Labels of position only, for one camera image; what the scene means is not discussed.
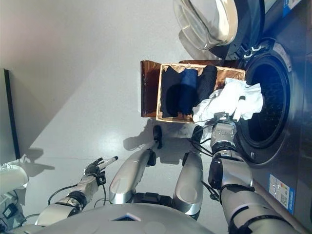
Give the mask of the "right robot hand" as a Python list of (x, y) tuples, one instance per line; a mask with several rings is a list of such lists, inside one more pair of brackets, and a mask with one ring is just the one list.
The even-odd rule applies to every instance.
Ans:
[(226, 113), (232, 116), (233, 121), (239, 122), (245, 99), (245, 96), (238, 96), (234, 91), (220, 90), (219, 95), (210, 103), (209, 112)]

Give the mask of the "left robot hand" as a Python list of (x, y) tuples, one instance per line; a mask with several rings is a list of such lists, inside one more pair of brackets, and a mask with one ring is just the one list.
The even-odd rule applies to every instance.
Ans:
[(101, 171), (103, 171), (107, 166), (114, 163), (118, 160), (118, 156), (114, 156), (108, 160), (103, 160), (102, 157), (98, 158), (94, 162), (90, 163), (85, 169), (84, 169), (84, 175), (99, 175)]

